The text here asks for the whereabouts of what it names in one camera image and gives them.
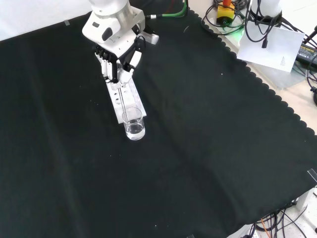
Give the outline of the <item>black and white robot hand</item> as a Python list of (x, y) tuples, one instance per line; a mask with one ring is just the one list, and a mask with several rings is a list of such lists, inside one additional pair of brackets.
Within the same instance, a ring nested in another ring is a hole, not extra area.
[(114, 90), (132, 79), (142, 56), (137, 41), (144, 29), (145, 16), (138, 8), (109, 16), (92, 12), (83, 27), (83, 35), (96, 43), (95, 56), (102, 77)]

